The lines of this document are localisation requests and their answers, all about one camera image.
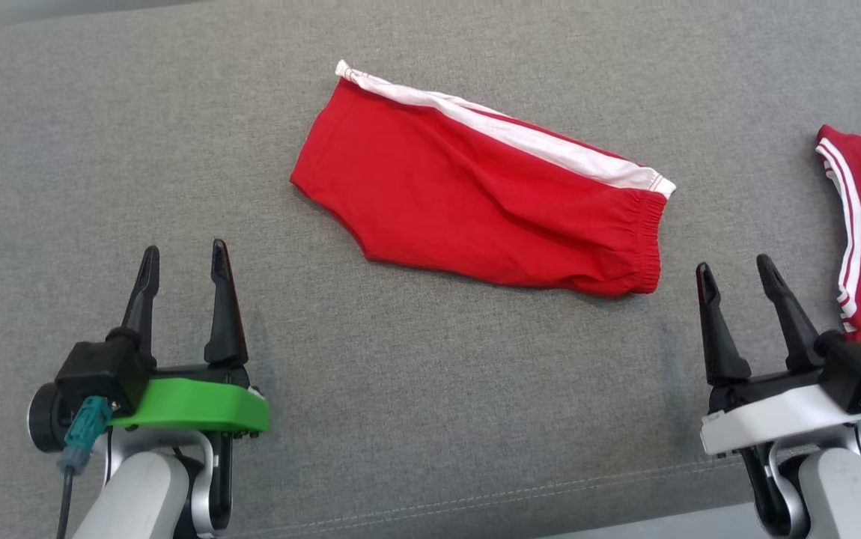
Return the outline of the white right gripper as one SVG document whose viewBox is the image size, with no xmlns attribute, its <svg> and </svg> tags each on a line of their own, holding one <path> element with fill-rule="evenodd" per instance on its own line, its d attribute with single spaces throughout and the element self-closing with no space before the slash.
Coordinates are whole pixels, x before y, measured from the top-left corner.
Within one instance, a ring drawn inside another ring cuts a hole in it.
<svg viewBox="0 0 861 539">
<path fill-rule="evenodd" d="M 756 266 L 775 307 L 787 371 L 824 367 L 818 333 L 768 255 Z M 705 381 L 742 383 L 751 366 L 739 354 L 720 308 L 711 267 L 696 267 Z M 845 412 L 817 385 L 791 389 L 731 412 L 705 416 L 701 440 L 709 454 L 734 451 L 744 460 L 753 507 L 772 538 L 861 538 L 861 412 Z"/>
</svg>

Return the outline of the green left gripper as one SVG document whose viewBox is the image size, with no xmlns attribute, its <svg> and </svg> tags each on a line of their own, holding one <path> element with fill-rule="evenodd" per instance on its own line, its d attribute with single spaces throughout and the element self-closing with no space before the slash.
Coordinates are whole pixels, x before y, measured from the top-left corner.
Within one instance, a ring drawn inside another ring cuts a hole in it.
<svg viewBox="0 0 861 539">
<path fill-rule="evenodd" d="M 119 327 L 106 341 L 125 338 L 146 369 L 152 353 L 153 301 L 160 251 L 143 253 Z M 212 243 L 215 285 L 209 365 L 249 361 L 228 245 Z M 270 427 L 269 403 L 242 368 L 205 381 L 204 372 L 165 372 L 147 386 L 132 416 L 110 427 L 110 535 L 113 537 L 222 537 L 234 506 L 234 443 Z"/>
</svg>

